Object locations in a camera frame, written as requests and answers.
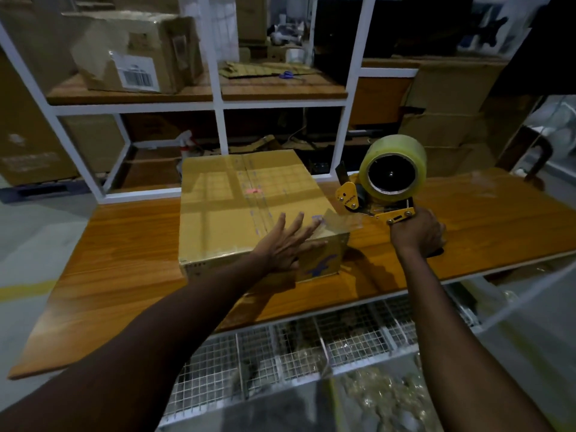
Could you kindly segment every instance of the box top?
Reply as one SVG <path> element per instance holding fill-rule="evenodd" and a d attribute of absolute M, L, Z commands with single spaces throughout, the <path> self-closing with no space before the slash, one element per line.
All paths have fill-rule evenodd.
<path fill-rule="evenodd" d="M 251 251 L 282 212 L 287 226 L 301 211 L 304 225 L 332 213 L 292 150 L 188 158 L 182 174 L 181 264 Z M 321 226 L 313 238 L 337 233 Z"/>
<path fill-rule="evenodd" d="M 178 18 L 174 13 L 151 13 L 151 12 L 134 12 L 131 10 L 104 10 L 94 12 L 68 12 L 62 14 L 65 17 L 76 18 L 93 18 L 94 20 L 129 20 L 129 21 L 147 21 L 163 22 L 171 21 Z"/>

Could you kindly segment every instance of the white metal frame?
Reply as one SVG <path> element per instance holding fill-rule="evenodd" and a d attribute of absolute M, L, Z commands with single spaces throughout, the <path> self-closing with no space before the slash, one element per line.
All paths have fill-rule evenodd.
<path fill-rule="evenodd" d="M 220 79 L 218 76 L 218 64 L 216 51 L 213 46 L 213 36 L 211 27 L 211 10 L 210 0 L 198 0 L 202 21 L 202 39 L 205 40 L 206 59 L 208 72 L 210 74 L 210 86 L 212 88 L 212 101 L 206 102 L 176 102 L 176 103 L 129 103 L 129 104 L 101 104 L 101 105 L 66 105 L 52 106 L 46 100 L 46 97 L 40 90 L 28 70 L 24 60 L 18 53 L 18 50 L 12 43 L 12 40 L 0 23 L 0 45 L 4 49 L 8 59 L 19 73 L 25 86 L 38 104 L 46 120 L 50 124 L 54 133 L 60 140 L 60 143 L 74 162 L 79 173 L 86 181 L 88 187 L 96 197 L 98 203 L 119 203 L 137 200 L 149 200 L 163 197 L 178 197 L 180 188 L 166 188 L 156 190 L 141 190 L 133 192 L 110 193 L 110 189 L 120 166 L 130 148 L 128 133 L 122 123 L 120 114 L 122 113 L 147 113 L 147 112 L 183 112 L 194 110 L 213 110 L 216 117 L 218 128 L 218 138 L 220 140 L 220 150 L 223 155 L 228 154 L 228 142 L 226 133 L 226 124 L 224 119 L 225 109 L 271 109 L 271 108 L 312 108 L 312 107 L 341 107 L 342 113 L 338 132 L 336 134 L 336 143 L 330 172 L 328 174 L 315 175 L 317 181 L 335 180 L 335 167 L 340 163 L 344 141 L 348 130 L 350 113 L 356 94 L 356 85 L 359 77 L 413 77 L 417 70 L 413 68 L 362 68 L 362 57 L 374 2 L 376 0 L 364 0 L 362 10 L 356 31 L 354 50 L 349 68 L 349 75 L 346 82 L 346 92 L 348 96 L 342 100 L 266 100 L 266 101 L 224 101 L 222 99 Z M 316 23 L 316 6 L 317 0 L 312 0 L 312 26 L 310 32 L 310 45 L 313 46 L 314 26 Z M 112 167 L 106 181 L 102 184 L 95 174 L 90 170 L 88 164 L 83 159 L 76 146 L 71 141 L 68 133 L 58 117 L 71 115 L 114 115 L 120 132 L 122 133 L 126 144 L 120 152 L 120 155 Z"/>

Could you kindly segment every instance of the metal grid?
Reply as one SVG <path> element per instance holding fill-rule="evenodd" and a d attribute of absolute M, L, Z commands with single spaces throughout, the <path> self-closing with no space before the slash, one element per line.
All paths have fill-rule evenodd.
<path fill-rule="evenodd" d="M 208 410 L 214 402 L 239 395 L 238 375 L 236 337 L 227 335 L 207 340 L 178 375 L 164 415 L 194 408 Z"/>
<path fill-rule="evenodd" d="M 297 319 L 274 326 L 285 380 L 322 373 L 326 356 L 312 319 Z"/>
<path fill-rule="evenodd" d="M 374 308 L 397 347 L 411 346 L 418 342 L 407 294 L 376 302 Z"/>
<path fill-rule="evenodd" d="M 241 374 L 248 396 L 280 381 L 269 330 L 267 326 L 238 334 Z"/>
<path fill-rule="evenodd" d="M 339 366 L 390 352 L 366 305 L 316 318 L 331 366 Z"/>

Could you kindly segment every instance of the white tape roll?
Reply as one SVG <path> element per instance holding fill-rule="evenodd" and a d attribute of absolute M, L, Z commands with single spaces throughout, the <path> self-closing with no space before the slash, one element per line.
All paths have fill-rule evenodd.
<path fill-rule="evenodd" d="M 392 203 L 407 199 L 426 180 L 426 150 L 410 136 L 382 137 L 368 149 L 358 178 L 377 200 Z"/>

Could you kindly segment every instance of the blue pallet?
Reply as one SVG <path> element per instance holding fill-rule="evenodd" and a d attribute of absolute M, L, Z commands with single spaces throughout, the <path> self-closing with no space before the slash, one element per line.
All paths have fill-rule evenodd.
<path fill-rule="evenodd" d="M 66 195 L 87 194 L 89 192 L 90 189 L 84 180 L 60 180 L 0 188 L 0 202 L 18 203 Z"/>

